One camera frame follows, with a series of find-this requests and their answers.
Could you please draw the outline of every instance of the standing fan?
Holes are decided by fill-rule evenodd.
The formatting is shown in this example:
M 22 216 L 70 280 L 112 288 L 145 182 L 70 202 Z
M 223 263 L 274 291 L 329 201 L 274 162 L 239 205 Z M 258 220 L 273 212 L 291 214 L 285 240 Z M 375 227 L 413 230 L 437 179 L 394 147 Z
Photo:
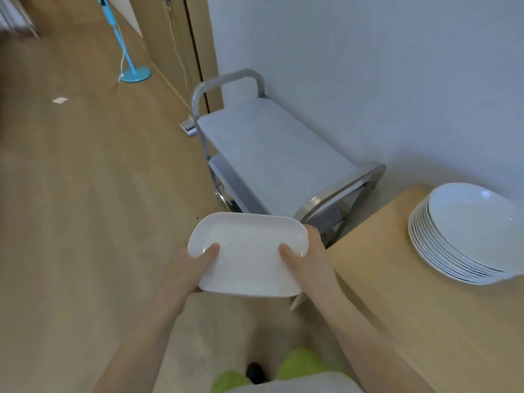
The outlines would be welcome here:
M 113 26 L 113 30 L 115 32 L 116 39 L 120 43 L 120 46 L 122 47 L 122 51 L 124 52 L 124 55 L 126 56 L 127 62 L 129 64 L 129 70 L 126 70 L 125 72 L 122 72 L 120 76 L 120 80 L 124 81 L 126 83 L 137 83 L 139 81 L 144 81 L 151 77 L 151 69 L 148 67 L 135 67 L 133 62 L 131 61 L 131 58 L 129 57 L 129 54 L 127 53 L 126 44 L 124 43 L 124 39 L 121 36 L 120 28 L 118 27 L 118 22 L 115 19 L 115 16 L 113 15 L 113 12 L 111 12 L 111 8 L 109 8 L 108 0 L 98 0 L 100 6 L 102 7 L 102 10 L 104 11 L 105 19 L 108 20 L 108 23 Z

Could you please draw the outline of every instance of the black shoe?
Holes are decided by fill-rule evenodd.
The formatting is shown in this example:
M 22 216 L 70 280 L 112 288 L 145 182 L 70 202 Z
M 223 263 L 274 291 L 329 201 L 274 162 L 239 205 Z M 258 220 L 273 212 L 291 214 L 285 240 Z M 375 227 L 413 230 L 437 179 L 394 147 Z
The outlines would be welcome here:
M 266 383 L 266 373 L 258 363 L 251 363 L 247 366 L 246 377 L 255 385 Z

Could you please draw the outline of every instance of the person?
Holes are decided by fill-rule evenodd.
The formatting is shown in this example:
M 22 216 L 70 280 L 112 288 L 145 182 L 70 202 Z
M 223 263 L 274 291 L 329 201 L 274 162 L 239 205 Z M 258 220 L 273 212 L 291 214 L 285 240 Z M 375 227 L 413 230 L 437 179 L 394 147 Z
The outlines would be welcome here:
M 281 244 L 280 256 L 331 327 L 363 389 L 367 393 L 425 390 L 422 381 L 415 378 L 413 382 L 407 375 L 410 369 L 398 360 L 389 345 L 345 297 L 317 229 L 307 225 L 306 229 L 309 235 L 307 254 L 298 257 L 286 244 Z M 175 320 L 219 250 L 219 244 L 215 243 L 198 258 L 191 258 L 186 249 L 177 253 L 147 310 L 116 351 L 93 393 L 152 392 Z M 251 364 L 248 376 L 249 372 L 253 374 L 251 379 L 264 382 L 265 375 L 258 364 Z M 404 384 L 407 377 L 411 377 L 411 383 Z M 230 371 L 218 377 L 211 391 L 362 392 L 356 382 L 305 349 L 294 350 L 288 355 L 274 381 L 255 385 L 248 377 Z

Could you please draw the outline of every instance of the blue round base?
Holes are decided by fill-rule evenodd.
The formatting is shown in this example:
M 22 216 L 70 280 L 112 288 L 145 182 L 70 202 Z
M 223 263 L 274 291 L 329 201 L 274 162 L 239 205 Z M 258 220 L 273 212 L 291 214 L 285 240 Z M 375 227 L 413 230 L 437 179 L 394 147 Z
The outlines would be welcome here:
M 151 69 L 148 67 L 137 67 L 135 72 L 131 70 L 126 70 L 122 73 L 120 81 L 124 83 L 138 83 L 139 81 L 147 80 L 151 77 Z

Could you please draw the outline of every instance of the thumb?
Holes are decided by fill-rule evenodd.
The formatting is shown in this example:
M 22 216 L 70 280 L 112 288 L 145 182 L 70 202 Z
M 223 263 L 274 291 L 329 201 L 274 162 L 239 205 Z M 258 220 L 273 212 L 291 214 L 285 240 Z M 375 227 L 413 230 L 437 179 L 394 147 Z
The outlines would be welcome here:
M 215 258 L 219 255 L 219 252 L 219 243 L 211 244 L 209 248 L 197 258 L 198 262 L 207 267 L 215 260 Z
M 287 244 L 280 244 L 278 246 L 278 252 L 280 253 L 280 257 L 284 261 L 284 263 L 289 268 L 294 268 L 298 261 L 298 256 L 296 256 L 291 248 L 289 248 L 289 245 Z

